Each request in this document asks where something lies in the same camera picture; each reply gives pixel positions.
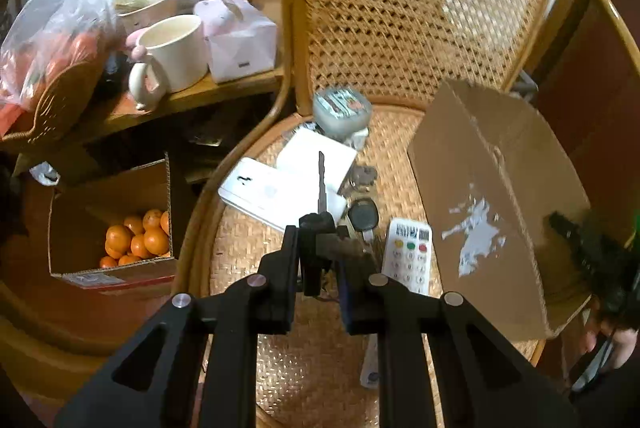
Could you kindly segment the person right hand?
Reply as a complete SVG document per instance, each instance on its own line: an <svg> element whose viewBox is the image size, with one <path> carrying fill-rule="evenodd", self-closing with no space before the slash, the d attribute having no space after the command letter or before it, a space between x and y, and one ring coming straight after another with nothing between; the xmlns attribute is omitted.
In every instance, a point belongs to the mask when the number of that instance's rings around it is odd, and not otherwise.
<svg viewBox="0 0 640 428"><path fill-rule="evenodd" d="M608 372L623 366L636 349L638 330L631 330L631 328L613 330L612 327L605 325L587 325L579 341L579 353L582 356L596 348L599 334L604 334L611 339L611 349L608 350L602 370Z"/></svg>

